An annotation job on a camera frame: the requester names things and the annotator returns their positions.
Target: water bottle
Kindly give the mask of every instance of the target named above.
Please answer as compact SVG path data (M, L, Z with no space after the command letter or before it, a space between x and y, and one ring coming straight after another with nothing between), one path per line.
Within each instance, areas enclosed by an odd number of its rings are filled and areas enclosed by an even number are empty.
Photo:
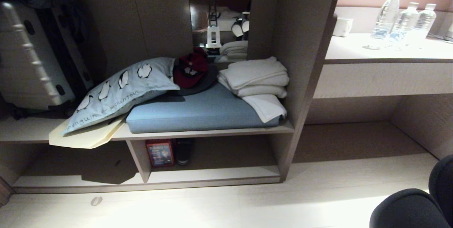
M398 15L398 19L389 35L390 45L396 50L401 50L406 46L409 32L414 29L414 26L419 20L418 6L419 4L417 2L411 2L407 9L401 11L400 15Z
M429 33L429 30L436 19L434 9L436 4L426 4L425 10L419 13L420 17L414 26L412 44L420 45Z
M368 49L381 49L384 47L384 40L392 30L393 24L398 17L400 0L386 0L380 8L375 26L371 32L371 40Z

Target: luggage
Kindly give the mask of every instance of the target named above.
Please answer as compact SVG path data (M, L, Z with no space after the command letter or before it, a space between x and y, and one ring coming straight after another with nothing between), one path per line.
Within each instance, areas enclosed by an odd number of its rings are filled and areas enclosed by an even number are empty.
M3 2L0 10L0 92L15 109L62 110L71 115L93 81L56 8Z

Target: white tile floor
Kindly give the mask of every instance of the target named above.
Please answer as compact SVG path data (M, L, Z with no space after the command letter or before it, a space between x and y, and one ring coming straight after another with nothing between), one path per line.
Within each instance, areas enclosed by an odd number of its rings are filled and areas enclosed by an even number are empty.
M17 194L0 227L368 227L374 207L406 188L427 190L428 153L293 164L281 184L102 194ZM94 197L102 196L98 206Z

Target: white mug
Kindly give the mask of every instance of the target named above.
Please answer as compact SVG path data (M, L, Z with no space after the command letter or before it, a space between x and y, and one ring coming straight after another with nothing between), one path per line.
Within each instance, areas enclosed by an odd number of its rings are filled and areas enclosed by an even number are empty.
M337 18L333 36L347 36L352 29L353 18Z

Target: penguin pillowcase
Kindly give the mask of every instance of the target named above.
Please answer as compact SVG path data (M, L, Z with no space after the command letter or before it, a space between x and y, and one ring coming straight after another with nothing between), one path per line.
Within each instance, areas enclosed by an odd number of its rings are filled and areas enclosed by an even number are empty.
M170 78L175 59L158 57L138 62L96 86L81 101L62 134L128 112L134 105L179 90Z

